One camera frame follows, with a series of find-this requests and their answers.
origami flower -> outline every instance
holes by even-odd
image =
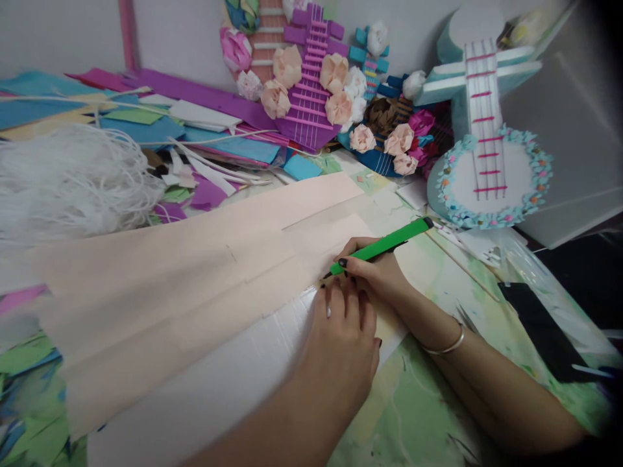
[[[350,121],[352,102],[348,94],[340,91],[327,100],[324,109],[326,110],[326,119],[331,125],[344,125]]]
[[[262,82],[260,78],[253,73],[241,71],[236,80],[236,87],[238,88],[238,94],[247,99],[248,101],[257,101],[262,96]]]
[[[350,99],[354,101],[357,97],[363,97],[367,89],[368,83],[363,71],[357,67],[350,67],[346,75],[346,86],[344,86],[344,90],[348,93]]]
[[[285,117],[290,110],[290,99],[284,85],[277,80],[267,81],[262,91],[262,105],[271,119]]]
[[[283,0],[282,4],[284,6],[284,15],[286,16],[287,22],[292,21],[292,14],[294,10],[307,10],[307,4],[310,0]]]
[[[286,89],[291,88],[302,78],[300,74],[302,63],[299,48],[296,45],[292,45],[287,49],[277,49],[273,56],[273,74],[275,79],[283,84]]]
[[[221,47],[223,60],[233,73],[246,71],[251,66],[251,44],[249,39],[234,28],[221,28]]]
[[[426,73],[424,71],[414,71],[403,83],[402,93],[405,99],[415,99],[420,92],[424,82],[426,81]]]
[[[378,58],[389,45],[389,29],[380,19],[368,28],[368,52]]]
[[[413,130],[406,123],[394,128],[394,131],[385,140],[384,152],[392,156],[400,156],[411,148],[413,142]]]
[[[344,88],[348,74],[348,60],[339,53],[325,55],[320,70],[320,84],[331,94],[337,94]]]
[[[409,117],[409,126],[416,136],[424,136],[428,134],[435,124],[435,117],[428,110],[420,110]]]
[[[394,172],[397,174],[411,175],[415,172],[416,168],[417,162],[415,159],[407,156],[406,154],[394,157]]]
[[[374,134],[365,125],[359,125],[350,132],[350,147],[358,152],[364,153],[376,146]]]

blue foam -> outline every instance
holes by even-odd
[[[294,154],[286,164],[284,165],[286,173],[297,180],[305,180],[307,178],[313,178],[319,176],[323,171],[313,162],[308,161],[306,158]]]

bracelet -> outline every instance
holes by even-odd
[[[460,322],[457,318],[454,318],[454,320],[459,324],[459,326],[461,326],[461,335],[459,336],[459,339],[454,344],[452,344],[450,347],[444,350],[431,350],[424,346],[422,346],[422,348],[426,350],[428,353],[430,353],[431,355],[443,355],[444,353],[450,353],[452,352],[452,350],[456,350],[459,347],[459,345],[461,345],[461,343],[463,342],[463,339],[465,338],[465,328],[463,327],[463,323]]]

wooden stick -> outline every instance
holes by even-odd
[[[489,294],[489,296],[490,296],[493,300],[495,300],[496,302],[499,302],[499,301],[500,301],[500,299],[499,299],[499,298],[497,298],[497,297],[496,297],[496,296],[495,296],[495,295],[494,295],[494,294],[493,294],[493,293],[492,293],[492,292],[491,292],[491,291],[487,288],[487,286],[486,286],[486,285],[485,285],[485,284],[484,284],[484,283],[483,283],[480,279],[478,279],[477,277],[475,277],[475,275],[473,275],[471,272],[469,272],[469,270],[468,270],[465,266],[463,266],[463,265],[462,265],[462,264],[461,264],[461,263],[460,263],[460,262],[459,262],[459,261],[458,261],[458,260],[457,260],[457,259],[453,256],[453,255],[452,255],[452,253],[450,253],[450,252],[449,252],[449,251],[448,251],[448,250],[447,250],[447,249],[446,249],[446,248],[445,248],[445,247],[444,247],[444,246],[443,246],[443,245],[439,242],[439,240],[437,240],[437,239],[436,239],[436,238],[435,238],[435,237],[431,234],[431,231],[429,231],[429,230],[428,230],[428,231],[426,232],[426,235],[428,235],[428,238],[430,238],[430,239],[431,239],[431,240],[432,240],[432,241],[433,241],[433,242],[434,242],[434,243],[435,243],[435,244],[436,244],[439,248],[441,248],[441,250],[443,250],[443,252],[444,252],[446,255],[450,256],[450,259],[451,259],[452,261],[454,261],[454,263],[456,263],[456,265],[457,265],[459,268],[463,269],[463,271],[465,272],[465,274],[467,274],[468,276],[470,276],[470,277],[472,278],[472,280],[473,280],[474,282],[476,282],[476,283],[477,283],[477,284],[478,284],[478,285],[479,285],[479,286],[480,286],[480,287],[481,287],[481,288],[482,288],[482,289],[483,289],[483,290],[484,290],[487,294]]]

right hand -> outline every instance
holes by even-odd
[[[371,237],[353,237],[334,258],[334,261],[345,259],[347,265],[343,267],[349,274],[367,280],[382,300],[395,307],[397,300],[400,300],[400,297],[413,287],[398,266],[394,253],[382,254],[372,263],[348,256],[378,240],[378,238]]]

